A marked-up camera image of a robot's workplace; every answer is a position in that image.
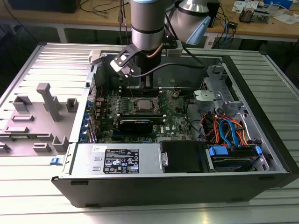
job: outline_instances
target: blue latch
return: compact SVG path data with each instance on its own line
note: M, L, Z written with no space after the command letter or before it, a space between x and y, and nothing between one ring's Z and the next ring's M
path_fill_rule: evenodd
M58 158L58 157L54 157L51 159L51 162L50 162L50 165L57 165L57 166L60 166L62 163L61 163L61 159Z
M79 134L79 138L80 139L85 139L86 138L86 134L83 134L83 133Z
M88 124L88 121L85 120L85 119L83 119L82 123L83 123L84 125L87 125L87 124Z
M209 148L210 156L228 155L228 149L225 146L212 146Z
M88 113L84 113L84 119L88 119L89 118L89 114Z
M257 152L258 155L262 155L263 154L263 152L262 152L262 150L261 150L261 148L259 146L256 146L256 152Z
M93 106L93 103L91 101L86 102L86 108L91 108Z
M87 127L82 126L80 130L81 132L85 132L87 130Z

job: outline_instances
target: aluminum profile table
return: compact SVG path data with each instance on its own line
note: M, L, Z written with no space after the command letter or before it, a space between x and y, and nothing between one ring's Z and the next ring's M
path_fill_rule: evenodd
M90 70L92 49L107 45L52 44L38 46L0 99L0 124L5 123L13 98L32 94L43 74L55 72L51 86L63 102L66 88L80 100L80 88ZM121 50L119 46L112 49ZM274 62L256 51L192 49L193 53L230 55L291 155L299 164L298 90ZM49 181L61 167L52 156L0 157L0 221L5 223L297 223L299 181L270 189L249 202L160 205L118 208L75 208Z

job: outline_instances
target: blue tab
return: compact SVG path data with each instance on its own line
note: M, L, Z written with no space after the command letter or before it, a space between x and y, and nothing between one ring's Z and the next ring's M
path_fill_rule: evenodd
M87 119L87 118L89 118L89 114L88 113L84 113L84 119Z
M85 139L86 138L86 134L83 134L83 133L79 134L79 138Z
M60 158L57 157L52 158L50 165L61 165Z
M262 152L262 150L261 150L261 148L259 146L256 146L256 152L257 152L258 155L262 155L263 154L263 152Z
M213 150L213 147L210 147L210 148L209 148L209 152L210 152L210 156L215 155L215 152L214 152L214 150Z
M87 127L82 126L81 127L81 132L85 132L87 130Z
M87 125L87 124L88 124L88 121L84 119L84 120L82 121L82 123L83 123L84 125Z
M228 155L228 150L225 146L212 146L209 148L210 156L213 155Z

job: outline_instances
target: clutter on desk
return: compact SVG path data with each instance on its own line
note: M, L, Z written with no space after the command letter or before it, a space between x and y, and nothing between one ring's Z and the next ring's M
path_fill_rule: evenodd
M286 24L299 22L299 14L285 14L292 0L236 1L233 12L240 13L240 22L268 22L270 16Z
M265 9L244 8L239 17L240 22L268 22L269 13Z
M287 14L275 16L274 19L279 20L279 21L284 22L289 25L299 22L299 16L291 16L291 15L287 15Z

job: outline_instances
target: label sticker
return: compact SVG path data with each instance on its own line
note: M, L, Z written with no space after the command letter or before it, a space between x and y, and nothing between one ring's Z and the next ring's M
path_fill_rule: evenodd
M104 153L107 149L107 146L93 146L93 153Z
M105 174L138 174L138 149L106 149Z

